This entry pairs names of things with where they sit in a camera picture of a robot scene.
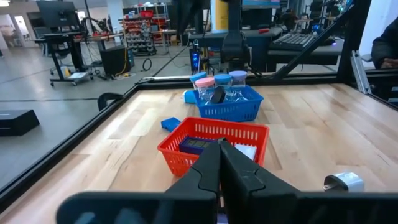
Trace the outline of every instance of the wooden table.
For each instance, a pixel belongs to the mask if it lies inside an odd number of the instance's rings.
[[[300,190],[352,171],[367,192],[398,191],[398,113],[342,84],[262,86],[255,123],[271,129],[264,167]],[[162,192],[176,178],[157,145],[160,121],[199,116],[184,90],[136,93],[0,215],[0,223],[54,223],[69,195],[85,190]]]

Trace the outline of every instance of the jar lid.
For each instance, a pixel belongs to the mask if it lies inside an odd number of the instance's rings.
[[[206,78],[207,77],[207,72],[200,72],[194,75],[191,75],[189,77],[189,79],[191,80],[191,82],[195,82],[196,80],[199,80],[201,78]]]
[[[232,76],[228,74],[219,74],[215,75],[214,79],[216,80],[216,82],[229,82],[232,80]]]
[[[244,79],[248,73],[246,71],[233,71],[229,73],[235,79]]]
[[[214,83],[215,81],[213,77],[201,78],[195,81],[197,87],[208,87],[214,85]]]

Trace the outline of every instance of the black box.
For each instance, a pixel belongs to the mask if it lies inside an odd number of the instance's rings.
[[[100,51],[101,60],[104,67],[105,74],[115,75],[129,72],[131,67],[134,66],[134,59],[132,56],[132,50],[126,50],[123,45],[111,47],[106,50]]]
[[[33,110],[0,110],[0,136],[22,136],[39,124]]]

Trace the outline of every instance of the blue jar lid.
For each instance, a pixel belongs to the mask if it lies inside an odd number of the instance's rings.
[[[191,82],[195,82],[196,80],[199,80],[201,78],[206,78],[207,77],[207,73],[206,72],[200,72],[194,75],[191,75],[189,77],[189,79],[191,80]]]
[[[229,82],[232,80],[232,76],[228,74],[219,74],[215,75],[214,79],[216,80],[216,82]]]

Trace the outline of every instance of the metal bracket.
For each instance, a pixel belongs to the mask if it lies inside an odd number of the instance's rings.
[[[368,78],[366,76],[365,68],[362,64],[361,54],[357,50],[351,52],[351,66],[353,67],[354,76],[358,90],[363,94],[372,93]]]

